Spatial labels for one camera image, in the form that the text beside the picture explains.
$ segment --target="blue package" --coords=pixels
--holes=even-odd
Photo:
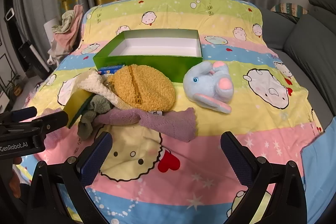
[[[102,67],[98,70],[98,74],[105,75],[107,73],[114,74],[117,70],[120,70],[125,65],[115,65],[115,66],[108,66]]]

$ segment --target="green box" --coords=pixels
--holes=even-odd
[[[148,29],[123,31],[94,57],[97,67],[148,65],[172,82],[183,82],[186,72],[203,61],[197,30]]]

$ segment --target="stuffed elephant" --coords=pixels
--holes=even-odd
[[[233,83],[227,65],[203,61],[192,67],[183,78],[184,92],[189,100],[202,107],[231,113],[227,104],[233,96]]]

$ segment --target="round yellow plush bag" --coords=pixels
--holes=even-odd
[[[172,82],[146,65],[130,65],[108,77],[112,91],[129,105],[145,111],[169,111],[175,102]]]

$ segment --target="metal bolt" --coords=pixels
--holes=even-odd
[[[295,161],[290,160],[288,163],[291,167],[296,167]]]
[[[70,157],[70,158],[68,158],[67,162],[70,163],[70,164],[72,164],[72,163],[74,163],[76,160],[77,160],[76,157]]]
[[[264,157],[258,157],[257,161],[260,162],[261,164],[264,164],[266,162],[266,159]]]
[[[41,160],[37,163],[38,167],[42,167],[43,165],[45,165],[45,161]]]

